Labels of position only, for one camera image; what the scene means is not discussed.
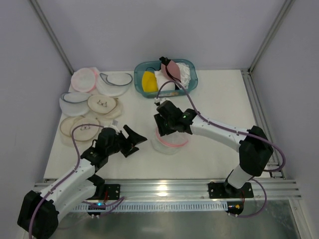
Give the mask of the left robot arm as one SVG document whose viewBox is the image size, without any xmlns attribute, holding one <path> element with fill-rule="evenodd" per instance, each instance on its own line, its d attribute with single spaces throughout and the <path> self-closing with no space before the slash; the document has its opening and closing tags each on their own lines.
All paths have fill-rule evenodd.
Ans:
<svg viewBox="0 0 319 239">
<path fill-rule="evenodd" d="M 22 202 L 17 224 L 31 239 L 48 239 L 60 221 L 77 205 L 101 192 L 105 181 L 97 176 L 111 155 L 124 157 L 137 152 L 146 137 L 123 127 L 128 136 L 115 126 L 103 127 L 97 139 L 83 153 L 77 153 L 76 164 L 46 188 L 29 191 Z"/>
</svg>

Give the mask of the pink-trimmed mesh laundry bag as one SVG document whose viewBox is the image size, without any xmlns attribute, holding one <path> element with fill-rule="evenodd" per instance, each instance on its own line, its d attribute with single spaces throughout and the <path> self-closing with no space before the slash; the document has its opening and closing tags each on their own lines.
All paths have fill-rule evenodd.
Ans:
<svg viewBox="0 0 319 239">
<path fill-rule="evenodd" d="M 159 129 L 156 127 L 151 144 L 154 150 L 172 155 L 179 152 L 189 142 L 188 136 L 184 133 L 174 132 L 169 135 L 160 136 Z"/>
</svg>

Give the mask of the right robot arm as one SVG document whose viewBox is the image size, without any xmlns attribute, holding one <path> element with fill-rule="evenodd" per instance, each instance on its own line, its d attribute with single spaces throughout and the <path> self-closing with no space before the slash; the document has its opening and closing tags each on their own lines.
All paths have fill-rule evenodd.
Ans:
<svg viewBox="0 0 319 239">
<path fill-rule="evenodd" d="M 209 122 L 193 109 L 182 111 L 170 100 L 155 99 L 157 114 L 154 116 L 160 136 L 175 132 L 204 136 L 222 143 L 239 154 L 239 165 L 222 184 L 222 192 L 230 198 L 243 195 L 244 185 L 264 171 L 274 150 L 258 126 L 239 131 L 235 127 Z"/>
</svg>

